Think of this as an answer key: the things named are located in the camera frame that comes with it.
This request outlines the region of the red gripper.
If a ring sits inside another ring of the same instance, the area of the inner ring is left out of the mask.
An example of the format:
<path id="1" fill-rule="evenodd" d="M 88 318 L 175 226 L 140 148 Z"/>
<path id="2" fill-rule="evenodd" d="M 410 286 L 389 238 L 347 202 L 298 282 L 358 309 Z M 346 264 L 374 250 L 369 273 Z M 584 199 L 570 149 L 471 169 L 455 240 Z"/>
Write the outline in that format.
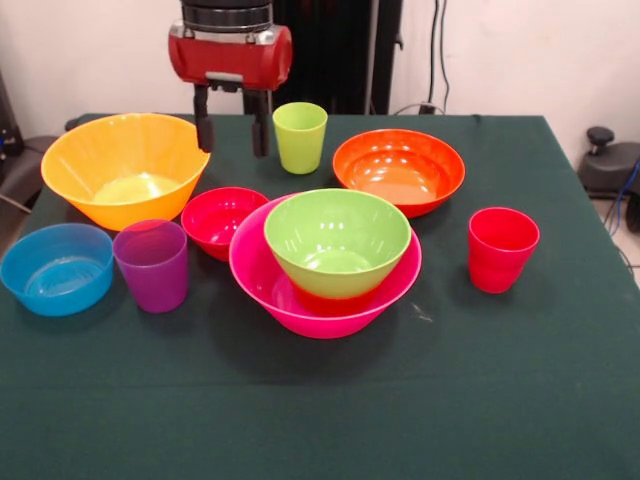
<path id="1" fill-rule="evenodd" d="M 205 153 L 214 148 L 214 129 L 207 110 L 207 84 L 216 81 L 237 84 L 252 91 L 253 151 L 256 157 L 269 153 L 269 96 L 289 75 L 293 59 L 290 30 L 272 25 L 258 32 L 214 33 L 187 28 L 174 22 L 168 35 L 169 58 L 176 75 L 195 84 L 194 119 L 198 147 Z"/>

